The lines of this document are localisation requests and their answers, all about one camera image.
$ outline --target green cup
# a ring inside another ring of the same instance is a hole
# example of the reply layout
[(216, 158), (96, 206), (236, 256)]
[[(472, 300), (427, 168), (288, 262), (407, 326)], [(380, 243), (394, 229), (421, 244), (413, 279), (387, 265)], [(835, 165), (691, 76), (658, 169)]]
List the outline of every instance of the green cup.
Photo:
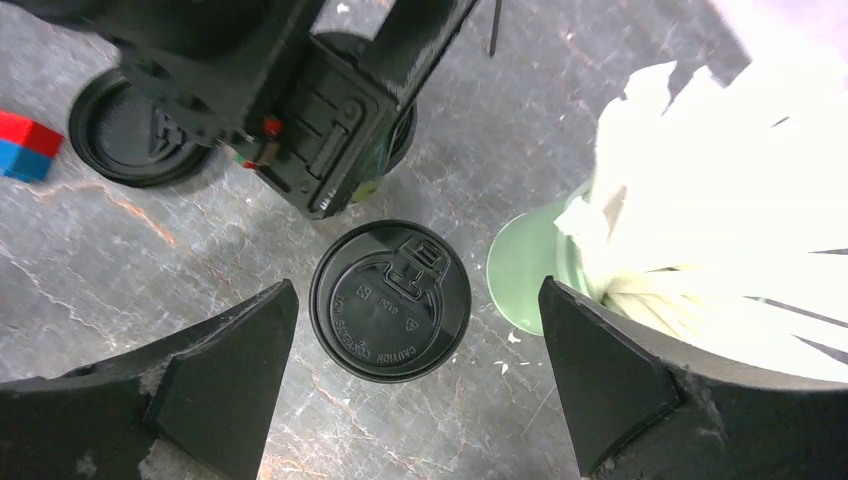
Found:
[(527, 333), (543, 333), (539, 289), (548, 275), (588, 295), (577, 246), (554, 220), (575, 198), (588, 200), (589, 186), (586, 182), (565, 200), (513, 218), (492, 242), (486, 261), (489, 294), (501, 315)]

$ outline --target toy block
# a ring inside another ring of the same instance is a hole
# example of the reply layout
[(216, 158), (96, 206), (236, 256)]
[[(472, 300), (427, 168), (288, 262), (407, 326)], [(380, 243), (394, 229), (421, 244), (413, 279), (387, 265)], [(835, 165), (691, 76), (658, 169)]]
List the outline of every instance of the toy block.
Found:
[(53, 160), (12, 142), (0, 140), (0, 175), (26, 183), (42, 181)]
[(64, 137), (27, 117), (0, 110), (0, 140), (53, 158)]

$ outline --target robotic arm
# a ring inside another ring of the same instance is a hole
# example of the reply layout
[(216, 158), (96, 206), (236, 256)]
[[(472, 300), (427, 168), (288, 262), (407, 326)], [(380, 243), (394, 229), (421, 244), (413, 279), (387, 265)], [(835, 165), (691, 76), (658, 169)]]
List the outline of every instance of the robotic arm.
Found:
[(393, 166), (398, 127), (476, 2), (399, 0), (372, 42), (340, 45), (310, 33), (323, 0), (11, 0), (115, 44), (193, 141), (254, 159), (310, 219)]

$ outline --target round black lid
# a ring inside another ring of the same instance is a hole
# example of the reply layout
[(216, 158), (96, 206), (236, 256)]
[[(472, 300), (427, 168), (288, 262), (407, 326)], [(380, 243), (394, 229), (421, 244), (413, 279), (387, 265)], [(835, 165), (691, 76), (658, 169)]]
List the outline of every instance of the round black lid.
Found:
[(309, 308), (318, 340), (339, 365), (366, 380), (404, 382), (456, 350), (471, 315), (471, 286), (442, 238), (386, 220), (330, 247), (312, 280)]
[(71, 108), (68, 136), (86, 164), (130, 187), (181, 179), (209, 153), (117, 70), (95, 78), (79, 94)]

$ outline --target gray marble surface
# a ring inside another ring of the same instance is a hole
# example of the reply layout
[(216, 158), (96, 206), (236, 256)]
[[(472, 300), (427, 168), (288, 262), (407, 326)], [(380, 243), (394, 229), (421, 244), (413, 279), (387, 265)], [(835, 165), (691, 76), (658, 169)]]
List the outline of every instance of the gray marble surface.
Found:
[[(327, 4), (322, 28), (372, 33), (389, 8), (340, 4)], [(282, 278), (303, 305), (336, 238), (407, 219), (443, 235), (469, 271), (464, 342), (432, 375), (377, 385), (325, 355), (302, 307), (260, 478), (577, 478), (544, 342), (507, 340), (487, 250), (510, 218), (588, 177), (597, 118), (629, 73), (678, 60), (680, 82), (705, 63), (729, 79), (746, 60), (701, 0), (507, 1), (489, 59), (492, 10), (481, 3), (422, 91), (406, 161), (339, 217), (304, 220), (224, 153), (162, 189), (105, 182), (68, 144), (46, 183), (0, 179), (0, 381), (139, 347)], [(7, 5), (0, 45), (0, 109), (59, 131), (75, 94), (115, 59), (102, 41)]]

